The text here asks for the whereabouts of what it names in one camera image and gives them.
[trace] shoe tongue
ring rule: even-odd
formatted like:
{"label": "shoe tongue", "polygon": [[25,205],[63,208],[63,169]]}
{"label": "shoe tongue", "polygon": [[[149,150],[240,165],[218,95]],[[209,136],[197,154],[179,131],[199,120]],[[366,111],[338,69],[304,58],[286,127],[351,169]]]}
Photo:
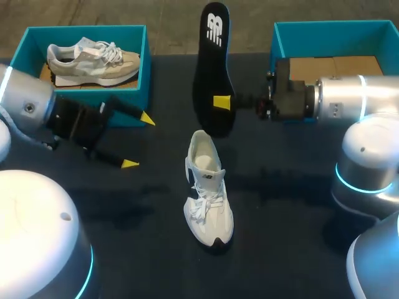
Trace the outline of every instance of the shoe tongue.
{"label": "shoe tongue", "polygon": [[86,52],[94,56],[99,56],[102,51],[95,48],[95,42],[83,37],[76,45],[74,49],[74,58],[79,57],[80,53]]}
{"label": "shoe tongue", "polygon": [[224,178],[225,170],[218,172],[193,167],[193,174],[200,188],[209,192],[218,192]]}

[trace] blue shoe box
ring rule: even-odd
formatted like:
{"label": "blue shoe box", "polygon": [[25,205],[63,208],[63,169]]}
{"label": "blue shoe box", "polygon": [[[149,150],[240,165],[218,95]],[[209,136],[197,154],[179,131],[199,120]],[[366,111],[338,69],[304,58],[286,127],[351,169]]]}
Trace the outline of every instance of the blue shoe box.
{"label": "blue shoe box", "polygon": [[[58,95],[77,100],[82,103],[97,106],[111,95],[146,109],[151,77],[151,54],[148,45],[146,26],[65,26],[65,27],[29,27],[11,61],[11,66],[17,70],[39,78],[47,58],[47,47],[55,44],[70,47],[82,37],[94,41],[114,42],[117,47],[129,52],[140,54],[140,70],[136,88],[90,88],[90,89],[59,89]],[[110,122],[111,126],[144,126],[140,120],[116,113]]]}
{"label": "blue shoe box", "polygon": [[384,75],[399,75],[399,33],[391,21],[278,22],[270,69],[276,59],[375,56]]}

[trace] new balance logo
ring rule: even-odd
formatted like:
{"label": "new balance logo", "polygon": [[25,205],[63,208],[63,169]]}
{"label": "new balance logo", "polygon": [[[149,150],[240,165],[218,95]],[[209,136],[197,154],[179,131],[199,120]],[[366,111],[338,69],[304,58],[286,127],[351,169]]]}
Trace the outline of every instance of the new balance logo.
{"label": "new balance logo", "polygon": [[206,37],[213,41],[219,47],[222,46],[222,28],[223,22],[219,16],[214,14],[208,14],[208,31],[206,32]]}

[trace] black table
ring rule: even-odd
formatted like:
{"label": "black table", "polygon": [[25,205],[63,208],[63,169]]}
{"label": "black table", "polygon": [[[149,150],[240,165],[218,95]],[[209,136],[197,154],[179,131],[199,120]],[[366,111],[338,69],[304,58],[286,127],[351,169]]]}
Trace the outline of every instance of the black table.
{"label": "black table", "polygon": [[[86,161],[74,145],[49,153],[14,138],[7,169],[44,174],[71,195],[98,258],[102,299],[352,298],[345,259],[360,222],[329,193],[345,128],[238,112],[229,138],[215,141],[234,243],[224,255],[198,245],[183,215],[185,157],[200,129],[191,103],[195,61],[154,57],[156,127],[112,129],[101,142],[139,167],[115,169]],[[258,92],[267,65],[267,54],[230,55],[236,91]]]}

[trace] white sneaker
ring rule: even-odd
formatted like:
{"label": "white sneaker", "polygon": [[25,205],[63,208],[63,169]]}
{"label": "white sneaker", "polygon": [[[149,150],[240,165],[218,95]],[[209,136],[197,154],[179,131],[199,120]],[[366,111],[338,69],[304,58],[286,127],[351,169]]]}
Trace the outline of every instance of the white sneaker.
{"label": "white sneaker", "polygon": [[233,235],[233,212],[227,199],[225,173],[211,137],[202,130],[195,132],[186,158],[190,195],[184,213],[195,237],[209,247],[227,244]]}
{"label": "white sneaker", "polygon": [[125,52],[113,42],[94,42],[83,37],[72,47],[50,45],[47,48],[47,63],[55,74],[56,86],[83,83],[112,86],[137,74],[140,55]]}

